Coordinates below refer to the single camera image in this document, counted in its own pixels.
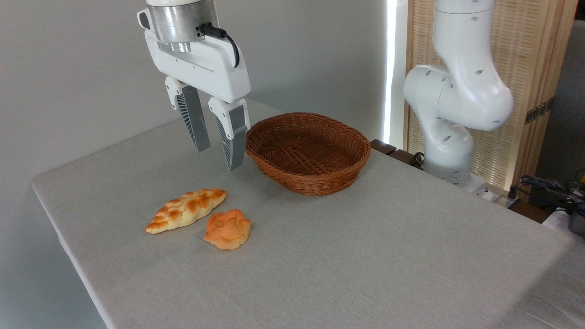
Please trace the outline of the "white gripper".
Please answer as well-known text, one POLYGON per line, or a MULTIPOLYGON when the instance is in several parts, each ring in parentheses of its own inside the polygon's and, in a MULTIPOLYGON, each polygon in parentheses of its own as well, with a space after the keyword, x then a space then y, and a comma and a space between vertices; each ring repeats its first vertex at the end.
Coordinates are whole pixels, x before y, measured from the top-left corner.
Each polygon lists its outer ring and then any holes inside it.
POLYGON ((225 39, 205 36, 190 44, 190 52, 173 52, 159 42, 149 10, 137 14, 144 37, 157 69, 167 75, 165 86, 171 106, 178 110, 197 152, 210 147, 207 126, 198 90, 213 96, 208 104, 216 116, 229 171, 240 167, 246 150, 246 133, 250 129, 247 103, 251 91, 243 55, 234 67, 234 50, 225 39))

